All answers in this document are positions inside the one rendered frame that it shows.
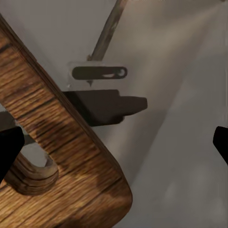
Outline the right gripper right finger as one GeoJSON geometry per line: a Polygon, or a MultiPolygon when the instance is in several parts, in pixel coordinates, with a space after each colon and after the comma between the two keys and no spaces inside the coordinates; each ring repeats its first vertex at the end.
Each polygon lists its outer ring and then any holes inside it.
{"type": "Polygon", "coordinates": [[[216,128],[213,144],[228,165],[228,128],[222,126],[216,128]]]}

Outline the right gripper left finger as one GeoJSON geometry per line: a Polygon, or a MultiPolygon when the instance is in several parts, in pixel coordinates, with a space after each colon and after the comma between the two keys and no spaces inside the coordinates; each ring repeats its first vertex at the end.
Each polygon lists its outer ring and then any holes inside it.
{"type": "Polygon", "coordinates": [[[21,126],[0,132],[0,183],[25,144],[21,126]]]}

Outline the cutting board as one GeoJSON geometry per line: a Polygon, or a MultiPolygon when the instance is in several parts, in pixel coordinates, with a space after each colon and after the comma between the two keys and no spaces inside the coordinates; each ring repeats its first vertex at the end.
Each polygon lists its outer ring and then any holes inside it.
{"type": "Polygon", "coordinates": [[[58,167],[31,180],[11,165],[0,228],[112,228],[128,214],[125,176],[1,20],[0,104],[58,167]]]}

